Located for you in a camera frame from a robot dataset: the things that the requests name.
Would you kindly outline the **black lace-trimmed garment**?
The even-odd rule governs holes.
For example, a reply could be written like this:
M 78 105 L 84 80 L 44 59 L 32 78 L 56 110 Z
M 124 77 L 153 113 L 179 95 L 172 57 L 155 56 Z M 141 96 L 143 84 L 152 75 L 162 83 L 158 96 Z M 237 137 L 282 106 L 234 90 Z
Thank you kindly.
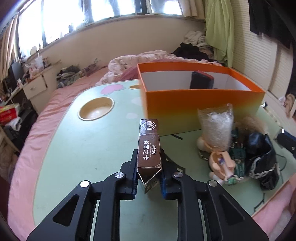
M 279 181 L 276 152 L 267 134 L 251 133 L 244 142 L 245 175 L 259 181 L 263 191 L 273 190 Z

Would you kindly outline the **brown card box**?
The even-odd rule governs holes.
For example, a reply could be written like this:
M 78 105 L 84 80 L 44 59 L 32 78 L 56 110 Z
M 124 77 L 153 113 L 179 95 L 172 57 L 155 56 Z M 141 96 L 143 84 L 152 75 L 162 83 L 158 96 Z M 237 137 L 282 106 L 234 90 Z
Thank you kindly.
M 143 118 L 139 122 L 137 173 L 144 193 L 158 183 L 157 175 L 162 170 L 161 146 L 157 119 Z

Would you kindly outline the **pink bed sheet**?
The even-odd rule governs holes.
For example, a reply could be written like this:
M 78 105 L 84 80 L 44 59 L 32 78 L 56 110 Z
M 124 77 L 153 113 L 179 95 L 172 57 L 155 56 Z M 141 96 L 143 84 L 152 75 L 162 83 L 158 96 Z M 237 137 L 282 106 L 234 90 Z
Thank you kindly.
M 85 90 L 96 87 L 95 84 L 106 72 L 107 68 L 103 68 L 90 77 L 77 80 L 69 87 L 54 91 L 47 107 L 33 124 L 16 163 L 8 202 L 8 225 L 20 240 L 26 240 L 36 226 L 33 207 L 37 181 L 48 147 L 63 115 L 75 98 Z M 116 84 L 115 89 L 108 90 L 107 93 L 121 90 L 120 87 L 123 86 Z M 255 219 L 267 231 L 270 240 L 274 240 L 292 211 L 295 211 L 295 173 L 265 203 L 267 204 L 260 204 Z

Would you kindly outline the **green toy car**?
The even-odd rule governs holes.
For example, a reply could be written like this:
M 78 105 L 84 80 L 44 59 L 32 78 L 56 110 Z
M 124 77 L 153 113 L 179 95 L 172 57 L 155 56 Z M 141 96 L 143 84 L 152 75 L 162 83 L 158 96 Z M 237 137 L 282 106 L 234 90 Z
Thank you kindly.
M 243 143 L 239 140 L 238 128 L 234 128 L 231 131 L 231 144 L 229 148 L 229 154 L 231 159 L 235 162 L 234 174 L 238 178 L 244 178 L 245 176 L 245 149 Z

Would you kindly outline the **doll with plastic-wrapped head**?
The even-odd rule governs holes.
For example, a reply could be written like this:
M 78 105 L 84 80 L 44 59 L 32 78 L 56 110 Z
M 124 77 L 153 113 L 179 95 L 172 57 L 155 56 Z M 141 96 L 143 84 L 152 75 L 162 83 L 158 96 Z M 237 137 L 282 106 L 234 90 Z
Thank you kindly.
M 198 110 L 202 134 L 197 148 L 209 154 L 209 177 L 219 184 L 235 185 L 241 178 L 235 175 L 236 163 L 230 157 L 231 132 L 234 122 L 232 104 Z

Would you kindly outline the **red tissue box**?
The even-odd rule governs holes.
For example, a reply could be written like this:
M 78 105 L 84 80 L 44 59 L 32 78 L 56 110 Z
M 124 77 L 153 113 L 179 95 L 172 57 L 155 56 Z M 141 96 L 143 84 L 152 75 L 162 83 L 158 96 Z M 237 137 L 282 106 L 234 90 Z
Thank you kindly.
M 20 112 L 20 104 L 14 103 L 9 104 L 0 110 L 0 123 L 1 125 L 5 125 L 9 123 L 11 120 L 17 118 Z

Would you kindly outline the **white bedside desk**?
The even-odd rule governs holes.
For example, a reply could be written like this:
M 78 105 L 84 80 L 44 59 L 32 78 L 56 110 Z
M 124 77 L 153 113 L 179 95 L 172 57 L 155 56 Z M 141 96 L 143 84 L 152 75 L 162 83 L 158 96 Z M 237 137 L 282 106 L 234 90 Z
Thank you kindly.
M 51 94 L 57 88 L 56 74 L 60 67 L 61 60 L 58 60 L 22 88 L 17 87 L 13 94 L 23 92 L 37 114 L 40 114 L 48 104 Z

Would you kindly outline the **orange gradient storage box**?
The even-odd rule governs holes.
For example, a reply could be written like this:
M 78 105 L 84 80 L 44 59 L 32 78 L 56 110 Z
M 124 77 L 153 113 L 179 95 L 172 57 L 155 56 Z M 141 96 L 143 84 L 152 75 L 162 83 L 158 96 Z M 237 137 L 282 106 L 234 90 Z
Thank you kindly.
M 201 129 L 198 110 L 232 104 L 234 120 L 256 114 L 265 92 L 234 69 L 198 63 L 144 65 L 138 78 L 145 118 L 159 123 L 162 136 Z M 214 77 L 212 89 L 190 89 L 193 71 Z

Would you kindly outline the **dark phone in box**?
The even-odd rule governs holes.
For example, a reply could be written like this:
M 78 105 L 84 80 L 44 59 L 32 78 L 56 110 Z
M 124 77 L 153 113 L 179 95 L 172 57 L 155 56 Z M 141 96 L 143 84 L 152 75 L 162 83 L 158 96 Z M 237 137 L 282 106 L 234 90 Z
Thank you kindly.
M 213 76 L 202 71 L 192 72 L 190 89 L 212 89 L 213 86 L 214 86 Z

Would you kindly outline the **pink crumpled blanket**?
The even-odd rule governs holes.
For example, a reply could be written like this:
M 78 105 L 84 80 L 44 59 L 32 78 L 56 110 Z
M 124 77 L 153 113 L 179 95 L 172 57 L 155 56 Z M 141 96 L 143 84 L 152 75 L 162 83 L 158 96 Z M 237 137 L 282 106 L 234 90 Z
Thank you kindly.
M 124 55 L 112 59 L 107 65 L 107 72 L 95 84 L 96 86 L 114 83 L 125 80 L 132 80 L 138 78 L 139 70 L 145 70 L 144 65 L 152 65 L 148 70 L 155 70 L 155 66 L 159 63 L 198 63 L 221 66 L 217 61 L 201 60 L 178 57 L 163 50 L 155 50 L 140 53 L 138 55 Z

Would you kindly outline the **black clothes pile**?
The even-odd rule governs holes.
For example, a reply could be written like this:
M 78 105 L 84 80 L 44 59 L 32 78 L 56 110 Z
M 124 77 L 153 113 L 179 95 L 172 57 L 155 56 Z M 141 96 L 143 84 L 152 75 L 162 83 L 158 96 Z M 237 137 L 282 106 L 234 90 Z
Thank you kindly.
M 206 53 L 203 53 L 199 50 L 199 47 L 193 46 L 192 44 L 181 43 L 180 46 L 172 52 L 172 54 L 177 57 L 187 58 L 187 59 L 196 59 L 201 61 L 202 59 L 209 62 L 217 62 L 217 60 L 209 58 Z

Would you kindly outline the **white clothes pile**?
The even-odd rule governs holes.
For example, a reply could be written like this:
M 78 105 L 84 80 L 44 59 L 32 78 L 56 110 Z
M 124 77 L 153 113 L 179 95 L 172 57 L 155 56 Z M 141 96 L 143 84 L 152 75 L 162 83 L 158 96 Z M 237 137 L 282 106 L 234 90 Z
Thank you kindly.
M 199 51 L 206 53 L 208 56 L 214 54 L 213 47 L 206 42 L 206 34 L 202 31 L 189 31 L 184 36 L 183 43 L 192 44 L 199 48 Z

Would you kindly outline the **green curtain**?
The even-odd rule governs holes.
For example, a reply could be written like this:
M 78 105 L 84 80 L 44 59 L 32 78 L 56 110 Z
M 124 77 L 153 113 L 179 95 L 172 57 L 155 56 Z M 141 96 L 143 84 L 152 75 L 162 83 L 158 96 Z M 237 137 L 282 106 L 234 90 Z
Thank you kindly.
M 214 49 L 214 59 L 233 65 L 234 16 L 229 0 L 205 1 L 206 42 Z

